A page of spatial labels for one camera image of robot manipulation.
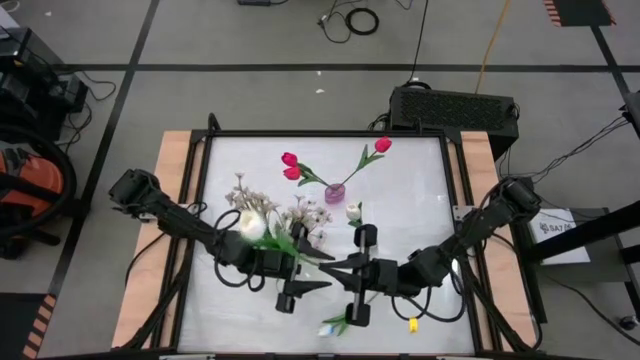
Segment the black floor stripe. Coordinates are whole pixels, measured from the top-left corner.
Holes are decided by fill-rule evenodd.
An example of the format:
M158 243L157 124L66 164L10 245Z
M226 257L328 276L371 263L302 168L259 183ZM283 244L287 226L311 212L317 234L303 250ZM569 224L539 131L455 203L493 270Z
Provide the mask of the black floor stripe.
M153 18L155 17L156 10L158 9L159 1L160 0L151 0L151 3L149 4L147 15L145 16L144 23L142 24L142 28L140 29L133 54L131 55L131 60L129 61L124 79L122 80L122 84L120 85L120 90L118 91L118 95L116 96L116 100L113 105L113 109L111 110L111 115L109 116L104 134L102 135L102 140L100 141L100 146L98 147L98 152L96 153L96 158L93 161L93 165L91 166L91 171L89 172L89 177L87 179L87 185L82 192L81 200L85 203L91 202L91 200L93 199L93 194L96 191L98 179L100 178L100 174L102 173L102 167L104 166L104 162L107 158L111 140L113 139L116 126L118 125L118 121L120 120L122 108L124 107L127 95L129 94L129 89L131 88L133 76L135 75L135 65L140 61L140 56L142 55L144 44L147 41L149 30L151 29L151 24L153 23ZM60 255L60 259L58 260L58 264L56 265L53 279L51 280L51 284L49 285L49 293L53 294L56 297L60 294L60 290L62 289L62 284L64 282L64 278L67 275L67 271L69 270L71 258L76 249L76 245L78 244L78 239L80 238L80 233L82 232L82 227L85 220L86 216L82 216L74 219L71 224L71 229L69 230L67 240L64 244L64 248L62 249L62 254Z
M421 64L425 72L479 72L474 64ZM127 71L127 64L66 64L59 71ZM411 71L411 64L136 64L134 71L166 72L261 72L261 71ZM619 65L620 72L638 73L640 65ZM603 73L610 65L487 65L486 72L497 73Z
M629 93L629 86L627 82L624 80L624 76L622 76L622 71L620 70L620 66L616 62L616 59L613 57L613 53L609 48L609 44L607 44L607 40L604 38L600 27L592 26L591 32L593 36L596 38L596 42L598 42L598 46L600 47L600 51L602 51L602 55L604 59L607 61L607 65L611 68L611 74L613 75L613 79L618 85L618 90L620 90L620 94L623 96Z

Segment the orange and black striped tape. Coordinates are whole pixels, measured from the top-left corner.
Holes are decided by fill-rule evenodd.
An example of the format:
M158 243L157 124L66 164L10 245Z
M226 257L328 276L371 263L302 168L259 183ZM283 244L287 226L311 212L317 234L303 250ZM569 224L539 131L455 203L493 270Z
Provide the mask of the orange and black striped tape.
M35 359L38 356L55 306L56 298L53 295L45 296L40 308L38 308L36 319L33 321L33 329L29 333L27 343L22 350L22 359Z
M544 6L547 8L547 12L549 13L549 17L551 18L553 25L562 26L560 23L560 15L558 15L558 10L556 9L556 4L553 3L553 0L544 0Z
M607 6L607 3L604 2L604 0L602 0L602 5L609 14L611 25L617 25L615 19L611 15L611 10L609 10L609 7ZM547 12L549 13L549 17L551 18L551 23L558 27L562 26L562 23L560 22L560 15L558 14L558 9L556 9L556 4L553 2L553 0L544 0L544 6L547 8Z

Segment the red tulip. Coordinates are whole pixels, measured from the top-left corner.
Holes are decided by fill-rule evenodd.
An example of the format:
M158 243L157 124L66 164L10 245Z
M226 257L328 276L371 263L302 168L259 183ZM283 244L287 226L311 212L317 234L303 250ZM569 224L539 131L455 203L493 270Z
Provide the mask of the red tulip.
M300 179L300 168L297 166L288 168L287 170L283 171L283 174L284 174L284 177L286 177L289 180L298 180Z
M384 153L391 147L391 140L387 136L382 137L376 141L375 147L377 152Z
M298 157L292 153L284 153L282 162L287 166L295 167L298 166Z

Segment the white rose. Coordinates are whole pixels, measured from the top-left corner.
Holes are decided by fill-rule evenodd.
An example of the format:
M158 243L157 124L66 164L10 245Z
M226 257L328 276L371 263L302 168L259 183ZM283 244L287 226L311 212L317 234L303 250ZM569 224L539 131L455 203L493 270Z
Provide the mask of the white rose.
M240 213L240 234L246 240L260 240L266 230L267 224L259 213L253 210Z
M347 218L351 221L358 221L362 217L358 204L347 205Z

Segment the black equipment box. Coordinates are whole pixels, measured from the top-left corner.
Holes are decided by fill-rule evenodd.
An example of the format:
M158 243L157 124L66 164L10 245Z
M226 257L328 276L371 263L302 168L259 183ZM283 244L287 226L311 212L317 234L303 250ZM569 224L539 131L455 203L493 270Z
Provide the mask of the black equipment box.
M486 131L494 160L518 139L518 110L513 98L397 87L391 96L391 129Z

